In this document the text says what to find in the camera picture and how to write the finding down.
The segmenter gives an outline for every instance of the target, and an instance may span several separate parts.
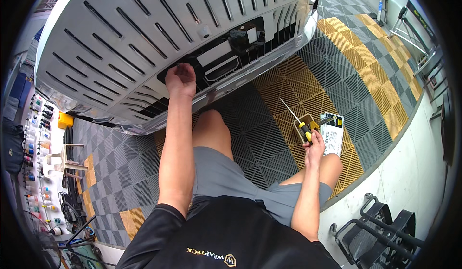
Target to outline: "car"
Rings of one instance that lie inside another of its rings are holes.
[[[290,57],[313,37],[317,0],[58,0],[35,87],[62,111],[127,134],[166,126],[165,74],[191,64],[193,111]]]

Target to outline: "screwdriver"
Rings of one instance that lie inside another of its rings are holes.
[[[279,99],[280,99],[281,102],[287,107],[287,109],[289,109],[289,111],[292,113],[292,115],[295,117],[295,119],[297,119],[297,121],[298,121],[298,123],[299,123],[298,127],[299,127],[300,129],[302,129],[302,132],[305,134],[306,139],[307,139],[309,142],[311,142],[311,131],[310,131],[310,130],[308,129],[308,127],[305,125],[305,122],[301,122],[301,121],[297,118],[297,116],[292,112],[292,110],[289,108],[289,106],[288,106],[281,98],[279,98]]]

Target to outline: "man's right arm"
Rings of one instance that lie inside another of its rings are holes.
[[[309,241],[319,241],[319,164],[324,153],[324,140],[320,133],[313,131],[313,145],[304,144],[305,176],[302,190],[292,214],[291,228],[300,232]]]

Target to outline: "man's right hand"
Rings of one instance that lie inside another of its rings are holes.
[[[313,130],[311,133],[311,142],[313,145],[310,145],[309,142],[303,144],[303,148],[306,151],[305,166],[307,171],[311,169],[319,169],[321,157],[324,154],[324,149],[326,148],[321,134],[316,130]]]

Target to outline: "man's leg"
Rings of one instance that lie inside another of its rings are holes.
[[[216,110],[203,112],[193,129],[196,178],[193,196],[222,195],[254,199],[258,187],[234,162],[231,135]]]
[[[342,163],[336,154],[321,158],[319,167],[319,205],[322,206],[332,194],[342,173]],[[281,224],[290,226],[293,210],[297,203],[305,168],[280,184],[273,184],[267,190],[259,189],[256,199],[265,202],[266,209]]]
[[[305,169],[303,168],[300,172],[281,182],[279,185],[302,183],[305,176]],[[342,174],[342,170],[342,161],[337,154],[331,153],[323,156],[319,165],[319,182],[327,184],[334,190],[337,180],[340,174]]]
[[[216,110],[200,114],[193,129],[193,147],[209,147],[234,161],[230,130]]]

